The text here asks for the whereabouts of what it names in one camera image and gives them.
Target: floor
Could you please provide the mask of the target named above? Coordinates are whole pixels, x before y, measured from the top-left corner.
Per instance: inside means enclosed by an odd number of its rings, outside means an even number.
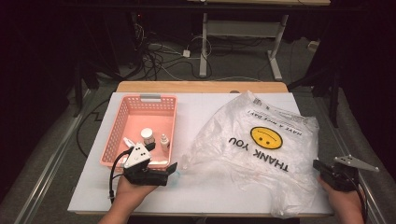
[[[306,47],[309,41],[300,39],[283,42],[276,56],[283,82],[304,77],[314,56]],[[185,46],[172,42],[154,43],[152,56],[161,66],[154,69],[149,61],[146,68],[130,80],[227,80],[227,81],[275,81],[265,55],[272,47],[272,39],[213,39],[212,53],[208,58],[211,75],[196,77],[199,62],[195,59],[177,60]],[[193,50],[191,58],[199,57]],[[127,64],[120,67],[124,76],[132,71]],[[84,91],[84,106],[77,117],[76,99],[70,93],[70,106],[41,139],[31,158],[14,183],[7,197],[0,204],[0,223],[94,223],[101,216],[76,215],[67,212],[67,206],[78,183],[85,164],[84,154],[89,154],[92,142],[100,127],[100,119],[106,112],[106,102],[118,82],[104,74],[98,74],[98,90]],[[378,174],[361,172],[361,182],[368,189],[370,216],[367,223],[392,223],[396,219],[395,183],[379,158],[360,132],[359,124],[351,115],[342,90],[339,96],[337,118],[339,128],[334,128],[327,116],[329,99],[314,98],[309,87],[292,90],[303,116],[315,116],[319,121],[319,158],[331,162],[334,156],[352,154],[381,170]],[[148,217],[133,223],[190,223],[189,218]],[[280,223],[294,220],[233,219],[227,223]],[[223,223],[224,219],[208,219],[206,223]],[[300,223],[336,223],[334,217],[303,217]]]

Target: cable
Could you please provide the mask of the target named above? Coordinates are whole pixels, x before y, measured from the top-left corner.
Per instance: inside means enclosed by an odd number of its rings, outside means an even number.
[[[151,54],[147,54],[149,57],[150,57],[150,61],[151,61],[151,63],[152,63],[152,69],[154,69],[154,81],[156,81],[157,80],[157,74],[158,74],[158,72],[157,72],[157,64],[155,63],[156,62],[156,60],[154,59],[154,57],[151,55]]]
[[[207,38],[203,38],[202,36],[199,36],[199,35],[198,35],[198,36],[194,37],[194,38],[190,41],[190,43],[192,44],[192,42],[193,42],[194,40],[199,39],[199,38],[203,39],[204,41],[206,41],[207,44],[209,44],[209,52],[206,54],[206,57],[207,57],[207,56],[209,56],[210,53],[212,52],[212,45],[210,44],[210,42],[209,42],[209,40],[208,40]]]
[[[160,68],[161,68],[163,71],[165,71],[170,77],[174,78],[175,80],[186,81],[186,80],[184,80],[184,79],[181,79],[181,78],[178,78],[178,77],[174,77],[174,76],[173,76],[171,73],[169,73],[168,70],[166,70],[166,68],[164,68],[162,65],[158,64],[158,66],[160,66]]]
[[[108,102],[109,100],[110,100],[110,99],[108,98],[108,99],[104,100],[102,103],[100,103],[99,105],[97,105],[96,108],[94,108],[93,111],[92,111],[91,113],[89,113],[89,114],[82,120],[82,122],[81,122],[81,123],[78,125],[78,127],[77,127],[76,141],[77,141],[78,150],[82,153],[82,155],[83,155],[85,158],[88,158],[88,155],[84,152],[84,150],[83,150],[82,147],[81,147],[81,144],[79,143],[79,131],[80,131],[80,129],[81,129],[81,126],[84,124],[84,122],[87,120],[87,118],[88,118],[91,114],[95,114],[94,111],[95,111],[97,108],[99,108],[99,106],[103,105],[104,103]]]
[[[167,66],[167,67],[162,67],[162,69],[163,69],[164,71],[166,71],[166,73],[168,73],[168,74],[169,74],[171,77],[173,77],[174,79],[181,80],[181,79],[179,79],[179,78],[176,78],[176,77],[172,76],[172,75],[167,71],[168,68],[170,68],[170,67],[172,67],[172,66],[175,66],[176,64],[179,64],[179,63],[187,63],[187,64],[189,64],[189,65],[191,66],[191,73],[192,73],[192,75],[195,77],[194,68],[193,68],[192,63],[190,63],[190,62],[177,62],[177,63],[173,63],[173,64],[171,64],[171,65],[169,65],[169,66]]]
[[[368,216],[368,203],[367,203],[367,197],[363,197],[361,194],[361,190],[359,187],[355,184],[355,182],[350,178],[347,174],[341,173],[346,179],[349,180],[350,183],[352,183],[353,187],[355,188],[356,192],[358,193],[359,199],[361,200],[361,215],[363,217],[363,223],[367,222],[367,216]],[[361,185],[361,189],[364,192],[364,195],[366,194],[366,191],[364,187]]]
[[[170,47],[167,47],[167,46],[165,46],[165,45],[163,45],[163,44],[148,44],[148,46],[150,46],[150,45],[154,45],[154,46],[161,46],[159,49],[155,49],[154,51],[158,51],[158,52],[161,52],[161,53],[170,53],[170,54],[178,54],[178,55],[182,55],[181,53],[179,53],[178,51],[176,51],[175,49],[172,49],[172,48],[170,48]],[[166,48],[166,49],[171,49],[172,51],[170,51],[170,52],[168,52],[168,51],[160,51],[160,49],[162,49],[162,48]]]
[[[134,150],[134,147],[131,147],[128,150],[121,152],[121,154],[113,162],[113,166],[111,167],[111,172],[110,172],[110,178],[108,180],[108,194],[109,194],[108,198],[110,199],[111,203],[114,202],[113,179],[115,177],[117,177],[117,175],[114,177],[113,177],[113,175],[114,175],[114,171],[116,170],[117,163],[123,156],[130,155],[133,150]]]
[[[137,48],[135,48],[137,50],[144,42],[143,39],[145,38],[145,29],[143,29],[143,27],[141,25],[137,24],[137,23],[135,24],[135,26],[139,27],[139,31],[138,31],[138,34],[137,34],[137,39],[139,39],[140,34],[142,35],[142,37],[140,38],[139,45],[137,46]]]
[[[115,179],[115,178],[117,178],[117,177],[119,177],[119,176],[122,176],[122,175],[124,175],[124,174],[115,175],[115,176],[113,176],[113,179]]]

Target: white table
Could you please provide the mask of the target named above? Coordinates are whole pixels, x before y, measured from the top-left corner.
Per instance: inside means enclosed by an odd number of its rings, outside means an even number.
[[[238,3],[238,4],[262,4],[262,5],[282,5],[282,6],[307,6],[318,7],[328,6],[330,0],[189,0],[194,2],[210,3]],[[289,15],[283,15],[279,22],[262,21],[213,21],[207,18],[204,13],[202,29],[202,53],[200,61],[200,77],[206,77],[208,35],[229,35],[229,36],[251,36],[251,37],[274,37],[275,43],[271,50],[267,50],[268,62],[271,65],[274,79],[282,80],[282,75],[276,61],[276,54],[279,49],[280,41],[286,28]]]
[[[78,214],[103,214],[110,207],[108,179],[110,170],[99,163],[112,122],[122,95],[112,95],[102,125],[93,143],[68,211]],[[202,216],[202,217],[269,217],[270,194],[260,186],[239,189],[230,178],[207,167],[207,173],[184,175],[181,156],[189,147],[207,120],[238,93],[172,93],[177,96],[177,123],[175,127],[172,163],[180,162],[177,171],[169,176],[166,187],[158,187],[134,211],[150,216]],[[265,102],[299,113],[291,93],[255,93]],[[306,216],[332,214],[326,195],[320,189],[312,206],[302,213]]]

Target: white tabletop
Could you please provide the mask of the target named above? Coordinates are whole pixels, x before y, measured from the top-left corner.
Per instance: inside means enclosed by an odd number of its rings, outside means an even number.
[[[113,93],[102,125],[96,135],[68,211],[78,214],[103,214],[111,203],[108,199],[110,170],[99,160],[123,95]],[[220,164],[207,164],[199,172],[182,170],[182,155],[192,140],[215,112],[238,93],[166,93],[177,96],[177,118],[173,143],[172,163],[177,170],[169,176],[166,187],[158,187],[135,209],[136,214],[151,216],[216,216],[216,217],[269,217],[271,195],[260,185],[238,188],[222,171]],[[270,105],[299,113],[292,93],[256,93]],[[301,216],[332,214],[327,196],[319,189],[310,207]]]

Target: pink plastic basket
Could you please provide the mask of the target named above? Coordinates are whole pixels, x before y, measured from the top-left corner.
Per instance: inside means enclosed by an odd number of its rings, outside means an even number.
[[[113,127],[107,139],[100,163],[111,168],[114,160],[122,151],[128,149],[123,141],[124,137],[143,143],[141,131],[150,128],[156,142],[156,147],[150,151],[151,162],[149,168],[163,169],[170,163],[172,143],[177,111],[177,98],[171,95],[137,94],[125,95],[114,120]],[[169,150],[164,151],[160,140],[165,134],[169,141]],[[120,172],[120,164],[126,159],[122,158],[117,164],[116,171]]]

